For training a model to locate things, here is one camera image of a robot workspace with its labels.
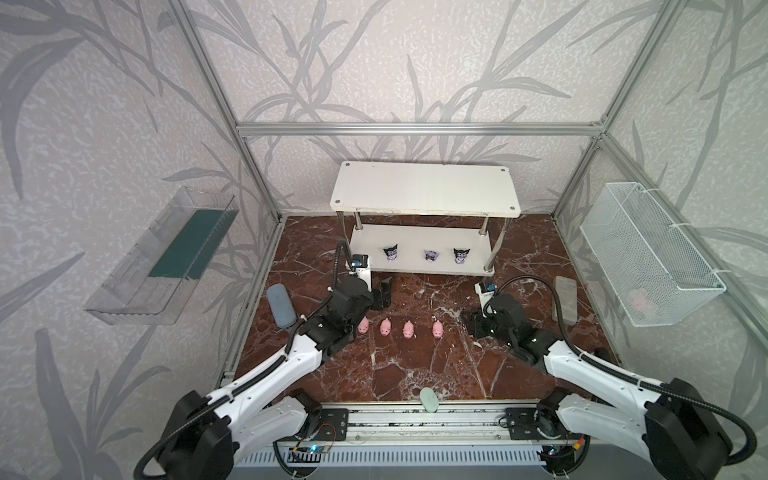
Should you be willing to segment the black purple figurine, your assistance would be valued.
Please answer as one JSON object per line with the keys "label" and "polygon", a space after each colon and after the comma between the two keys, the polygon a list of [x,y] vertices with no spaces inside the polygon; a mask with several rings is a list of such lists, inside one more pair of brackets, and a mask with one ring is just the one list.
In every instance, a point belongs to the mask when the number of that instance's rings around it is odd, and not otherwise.
{"label": "black purple figurine", "polygon": [[454,254],[454,261],[455,261],[455,263],[458,264],[458,265],[463,265],[467,261],[467,258],[469,256],[470,252],[471,252],[470,249],[454,248],[453,249],[453,254]]}
{"label": "black purple figurine", "polygon": [[387,261],[395,261],[398,255],[398,245],[395,244],[391,247],[386,247],[383,249],[383,252]]}

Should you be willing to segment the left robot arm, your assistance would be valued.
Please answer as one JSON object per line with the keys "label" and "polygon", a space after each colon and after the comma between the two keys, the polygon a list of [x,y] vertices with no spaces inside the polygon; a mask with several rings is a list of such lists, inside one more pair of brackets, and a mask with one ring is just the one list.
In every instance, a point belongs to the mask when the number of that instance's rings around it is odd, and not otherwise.
{"label": "left robot arm", "polygon": [[207,395],[183,396],[134,478],[151,478],[146,469],[155,462],[157,479],[226,479],[243,458],[298,434],[321,406],[303,391],[286,390],[352,343],[366,314],[387,309],[391,297],[390,279],[372,288],[345,278],[267,360]]}

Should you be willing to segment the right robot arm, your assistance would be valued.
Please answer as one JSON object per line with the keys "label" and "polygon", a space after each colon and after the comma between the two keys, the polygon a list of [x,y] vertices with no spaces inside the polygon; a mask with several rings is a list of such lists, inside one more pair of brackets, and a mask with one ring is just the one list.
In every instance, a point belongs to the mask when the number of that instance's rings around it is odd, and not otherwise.
{"label": "right robot arm", "polygon": [[651,463],[666,479],[713,479],[757,450],[754,430],[737,415],[703,400],[689,383],[641,377],[538,329],[512,296],[482,292],[468,331],[491,337],[514,358],[592,394],[563,389],[539,402],[555,431],[608,442]]}

